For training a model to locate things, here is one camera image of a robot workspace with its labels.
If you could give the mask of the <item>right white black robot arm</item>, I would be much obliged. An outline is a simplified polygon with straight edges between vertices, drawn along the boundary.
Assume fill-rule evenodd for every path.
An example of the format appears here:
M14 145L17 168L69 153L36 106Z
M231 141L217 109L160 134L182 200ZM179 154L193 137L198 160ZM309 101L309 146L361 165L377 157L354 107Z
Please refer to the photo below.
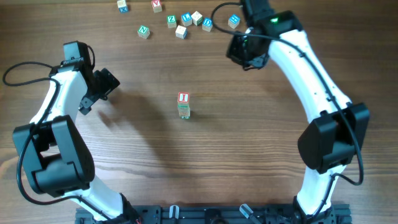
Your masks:
M331 195L346 166L362 161L369 122L366 105L353 104L320 63L302 24L291 11L277 13L268 1L240 1L247 24L233 32L227 56L245 70L269 60L283 71L307 116L297 146L306 170L293 218L313 223L331 217Z

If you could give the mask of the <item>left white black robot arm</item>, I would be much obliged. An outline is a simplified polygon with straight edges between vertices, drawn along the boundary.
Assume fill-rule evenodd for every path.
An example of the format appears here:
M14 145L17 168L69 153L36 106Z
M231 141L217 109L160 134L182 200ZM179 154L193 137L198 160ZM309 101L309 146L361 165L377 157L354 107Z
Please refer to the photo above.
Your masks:
M140 223L142 218L121 193L95 174L93 157L75 126L106 101L120 82L107 70L95 70L93 49L79 41L64 44L64 61L51 67L49 90L29 124L12 134L19 159L17 186L36 205L71 200L82 207L77 223Z

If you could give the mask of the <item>green N wooden block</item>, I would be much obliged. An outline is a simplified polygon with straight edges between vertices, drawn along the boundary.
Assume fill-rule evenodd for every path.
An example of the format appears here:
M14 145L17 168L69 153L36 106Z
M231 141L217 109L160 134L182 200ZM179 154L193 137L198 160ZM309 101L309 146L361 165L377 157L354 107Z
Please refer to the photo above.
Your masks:
M150 36L150 29L147 26L141 25L138 28L137 33L138 33L139 37L142 37L143 39L147 39Z

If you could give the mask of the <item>red I wooden block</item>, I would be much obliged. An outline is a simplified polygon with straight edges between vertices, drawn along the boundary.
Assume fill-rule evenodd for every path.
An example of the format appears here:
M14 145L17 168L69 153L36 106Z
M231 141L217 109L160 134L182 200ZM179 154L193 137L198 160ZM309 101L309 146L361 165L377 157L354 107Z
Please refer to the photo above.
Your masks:
M177 97L178 104L189 104L190 95L189 93L179 92Z

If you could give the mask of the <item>green W wooden block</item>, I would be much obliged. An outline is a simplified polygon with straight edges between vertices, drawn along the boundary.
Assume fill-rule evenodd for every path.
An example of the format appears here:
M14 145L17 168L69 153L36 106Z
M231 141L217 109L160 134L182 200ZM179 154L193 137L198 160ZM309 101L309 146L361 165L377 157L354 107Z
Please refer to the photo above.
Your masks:
M180 114L189 114L190 113L190 108L179 108L178 112Z

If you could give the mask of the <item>white green-sided wooden block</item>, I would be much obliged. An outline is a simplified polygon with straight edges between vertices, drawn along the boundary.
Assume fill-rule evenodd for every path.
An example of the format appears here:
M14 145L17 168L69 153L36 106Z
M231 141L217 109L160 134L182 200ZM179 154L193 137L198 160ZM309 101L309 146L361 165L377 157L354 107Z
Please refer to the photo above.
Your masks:
M186 104L186 103L181 103L181 104L178 104L177 106L178 106L178 109L182 109L182 108L189 109L190 108L189 104Z

